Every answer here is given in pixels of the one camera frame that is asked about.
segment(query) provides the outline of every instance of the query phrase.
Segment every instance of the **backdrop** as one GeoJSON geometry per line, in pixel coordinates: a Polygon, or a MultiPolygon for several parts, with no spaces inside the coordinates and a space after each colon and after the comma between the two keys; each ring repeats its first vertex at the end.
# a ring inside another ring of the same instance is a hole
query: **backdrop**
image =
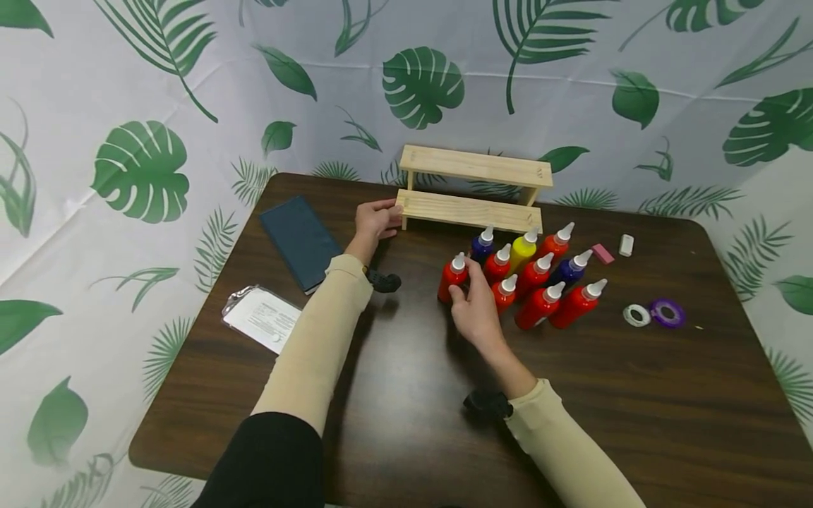
{"type": "Polygon", "coordinates": [[[407,142],[697,220],[813,436],[812,33],[803,0],[0,1],[4,505],[188,506],[128,444],[264,185],[402,185],[407,142]]]}

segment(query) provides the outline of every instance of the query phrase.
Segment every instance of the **white eraser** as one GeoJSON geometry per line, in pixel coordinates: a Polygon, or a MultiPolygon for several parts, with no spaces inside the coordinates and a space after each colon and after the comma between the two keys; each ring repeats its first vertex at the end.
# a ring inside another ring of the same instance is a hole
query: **white eraser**
{"type": "Polygon", "coordinates": [[[621,235],[621,246],[618,248],[618,254],[628,258],[633,255],[633,245],[635,238],[629,235],[621,235]]]}

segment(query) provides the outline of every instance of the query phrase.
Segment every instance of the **wooden step rack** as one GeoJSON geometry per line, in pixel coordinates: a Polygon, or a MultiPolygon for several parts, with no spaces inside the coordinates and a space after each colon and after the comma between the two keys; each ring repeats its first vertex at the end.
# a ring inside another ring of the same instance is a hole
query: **wooden step rack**
{"type": "Polygon", "coordinates": [[[405,145],[401,169],[406,171],[406,189],[398,190],[397,204],[404,208],[403,229],[407,219],[425,219],[481,228],[492,224],[512,232],[542,231],[542,213],[533,203],[540,189],[554,186],[548,163],[405,145]],[[517,185],[522,188],[519,203],[415,191],[415,173],[517,185]]]}

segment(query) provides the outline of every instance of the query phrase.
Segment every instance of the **red paint bottle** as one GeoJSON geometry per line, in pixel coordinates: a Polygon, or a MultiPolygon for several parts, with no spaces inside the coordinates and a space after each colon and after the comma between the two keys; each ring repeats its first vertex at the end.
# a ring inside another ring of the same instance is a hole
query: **red paint bottle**
{"type": "Polygon", "coordinates": [[[542,256],[553,253],[554,258],[550,260],[550,263],[553,264],[559,261],[570,247],[570,235],[575,225],[575,222],[571,222],[564,228],[559,229],[556,234],[545,237],[539,250],[537,250],[535,258],[541,258],[542,256]]]}
{"type": "Polygon", "coordinates": [[[560,282],[547,289],[537,289],[528,297],[522,310],[516,313],[514,321],[520,330],[530,330],[544,321],[559,308],[564,283],[560,282]]]}
{"type": "Polygon", "coordinates": [[[511,265],[508,264],[509,259],[511,259],[511,244],[506,243],[505,247],[491,254],[485,261],[483,273],[485,279],[489,282],[489,286],[508,277],[508,271],[511,269],[511,265]]]}
{"type": "Polygon", "coordinates": [[[514,274],[503,282],[497,282],[491,286],[491,292],[494,293],[494,302],[497,304],[497,314],[502,312],[514,303],[516,297],[516,279],[517,275],[514,274]]]}
{"type": "Polygon", "coordinates": [[[568,294],[559,309],[548,319],[556,328],[567,328],[581,316],[587,314],[598,305],[598,297],[602,296],[607,279],[587,284],[583,288],[575,288],[568,294]]]}
{"type": "Polygon", "coordinates": [[[466,254],[460,253],[451,260],[449,264],[443,267],[443,275],[441,276],[441,285],[437,288],[437,299],[443,303],[451,303],[452,295],[449,294],[449,286],[461,285],[468,277],[466,270],[466,263],[463,258],[466,254]]]}
{"type": "Polygon", "coordinates": [[[525,299],[534,289],[541,287],[550,276],[550,260],[554,255],[549,252],[533,263],[528,263],[516,283],[516,299],[525,299]]]}

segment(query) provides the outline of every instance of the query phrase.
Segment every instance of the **white tape roll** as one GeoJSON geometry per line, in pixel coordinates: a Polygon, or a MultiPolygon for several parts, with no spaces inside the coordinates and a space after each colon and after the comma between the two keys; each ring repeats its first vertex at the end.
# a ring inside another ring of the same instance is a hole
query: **white tape roll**
{"type": "Polygon", "coordinates": [[[650,312],[643,306],[633,303],[631,306],[624,309],[624,319],[636,328],[646,326],[652,322],[650,312]]]}

